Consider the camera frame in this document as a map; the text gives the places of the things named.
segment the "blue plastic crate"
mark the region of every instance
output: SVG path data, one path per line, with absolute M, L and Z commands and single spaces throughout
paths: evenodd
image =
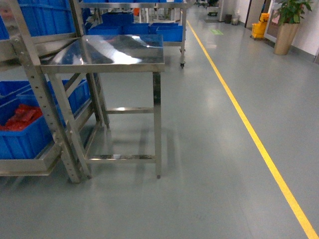
M 9 39 L 9 34 L 0 16 L 0 40 L 5 40 L 5 39 Z
M 183 26 L 159 26 L 156 34 L 163 35 L 163 41 L 182 41 Z
M 134 16 L 132 12 L 107 12 L 102 15 L 102 20 L 103 25 L 125 26 L 134 22 Z
M 148 34 L 148 23 L 133 23 L 131 25 L 123 26 L 124 34 Z
M 14 115 L 19 104 L 38 106 L 34 99 L 15 99 L 0 106 L 0 124 Z M 40 117 L 22 131 L 0 131 L 0 159 L 32 159 L 52 141 L 44 117 Z
M 159 26 L 178 26 L 178 23 L 153 23 L 150 25 L 150 34 L 156 34 L 156 30 Z
M 0 105 L 14 100 L 17 94 L 29 88 L 29 81 L 0 81 Z
M 69 0 L 18 0 L 19 4 L 45 4 L 70 9 Z
M 120 35 L 121 26 L 98 25 L 88 30 L 88 35 Z
M 31 36 L 74 32 L 68 0 L 19 0 Z
M 51 93 L 53 94 L 53 89 L 51 83 L 49 82 L 49 88 Z M 35 95 L 32 89 L 28 89 L 24 92 L 21 92 L 17 95 L 19 99 L 35 99 Z M 77 88 L 73 91 L 73 93 L 69 97 L 69 103 L 71 106 L 71 110 L 74 114 L 83 106 L 83 104 L 90 98 L 90 90 L 88 86 L 88 82 L 86 80 L 82 80 L 82 82 L 77 86 Z

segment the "yellow floor line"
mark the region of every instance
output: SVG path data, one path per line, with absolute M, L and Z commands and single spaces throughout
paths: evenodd
M 309 239 L 319 239 L 318 235 L 316 234 L 316 232 L 314 231 L 312 225 L 310 224 L 308 218 L 305 216 L 305 214 L 302 211 L 301 207 L 299 206 L 297 200 L 295 199 L 295 197 L 293 196 L 293 194 L 290 191 L 289 187 L 285 183 L 285 181 L 282 178 L 280 172 L 278 171 L 278 169 L 276 168 L 274 162 L 272 161 L 271 157 L 269 156 L 268 152 L 266 151 L 263 143 L 261 142 L 261 140 L 259 139 L 259 137 L 256 134 L 255 130 L 251 126 L 251 124 L 248 121 L 247 117 L 245 116 L 243 110 L 241 109 L 240 105 L 238 104 L 237 100 L 235 99 L 233 93 L 230 91 L 229 87 L 227 86 L 227 84 L 224 81 L 223 77 L 219 73 L 216 65 L 214 64 L 213 60 L 210 58 L 207 50 L 205 49 L 205 47 L 201 43 L 200 39 L 198 38 L 198 36 L 197 36 L 196 32 L 194 31 L 194 29 L 192 28 L 192 26 L 190 25 L 189 21 L 187 21 L 187 24 L 188 24 L 190 30 L 193 32 L 196 40 L 198 41 L 201 49 L 203 50 L 205 56 L 207 57 L 210 65 L 214 69 L 214 71 L 215 71 L 220 83 L 223 85 L 225 91 L 227 92 L 228 97 L 230 98 L 231 102 L 233 103 L 233 105 L 234 105 L 236 111 L 238 112 L 241 120 L 243 121 L 245 127 L 247 128 L 251 138 L 255 142 L 260 154 L 264 158 L 264 160 L 265 160 L 270 172 L 272 173 L 273 177 L 275 178 L 279 188 L 283 192 L 288 204 L 290 205 L 291 209 L 293 210 L 293 212 L 294 212 L 296 218 L 298 219 L 300 225 L 304 229 L 307 237 Z

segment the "trash bin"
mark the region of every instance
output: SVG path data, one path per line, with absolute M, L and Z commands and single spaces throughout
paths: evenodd
M 231 19 L 232 25 L 238 25 L 240 16 L 235 16 Z
M 232 14 L 226 14 L 225 15 L 225 23 L 226 24 L 230 24 L 231 23 L 231 18 L 232 18 Z

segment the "floor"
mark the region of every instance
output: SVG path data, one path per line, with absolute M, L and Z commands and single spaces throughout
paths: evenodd
M 319 65 L 274 55 L 242 26 L 205 23 L 203 7 L 187 17 L 319 232 Z M 154 165 L 102 165 L 70 184 L 61 162 L 48 177 L 2 177 L 1 238 L 309 238 L 189 27 L 185 68 L 176 47 L 165 49 L 165 62 L 162 178 Z M 0 77 L 25 75 L 20 68 Z M 109 107 L 152 105 L 151 74 L 102 78 Z M 111 129 L 114 150 L 154 151 L 152 117 L 112 116 Z

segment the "green floor marking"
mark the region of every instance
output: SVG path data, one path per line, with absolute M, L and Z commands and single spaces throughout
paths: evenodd
M 224 35 L 220 30 L 211 29 L 210 30 L 214 35 Z

